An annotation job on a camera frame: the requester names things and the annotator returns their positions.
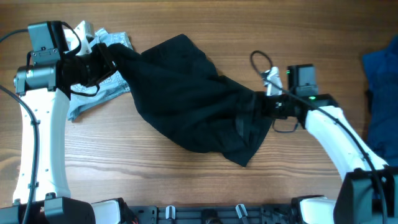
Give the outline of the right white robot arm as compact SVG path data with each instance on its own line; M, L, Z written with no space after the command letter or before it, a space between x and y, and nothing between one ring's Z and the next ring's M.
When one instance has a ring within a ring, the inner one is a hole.
M287 69L285 90L277 67L260 74L276 118L295 117L324 148L343 181L337 199L292 200L292 223L397 223L397 168L376 155L329 94L320 94L313 65Z

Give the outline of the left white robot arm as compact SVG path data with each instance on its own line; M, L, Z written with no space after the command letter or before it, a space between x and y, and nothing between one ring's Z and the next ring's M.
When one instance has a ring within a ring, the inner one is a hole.
M22 110L21 169L2 223L123 223L119 199L72 199L65 170L65 123L72 86L98 87L117 66L93 28L62 21L30 24L32 50L17 70L11 96Z

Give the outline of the black shorts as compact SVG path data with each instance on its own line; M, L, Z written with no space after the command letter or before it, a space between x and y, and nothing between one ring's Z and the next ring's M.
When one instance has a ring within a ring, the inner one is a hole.
M143 53L123 44L109 51L137 112L174 143L192 152L218 152L243 167L260 148L272 122L262 115L265 94L219 75L186 35Z

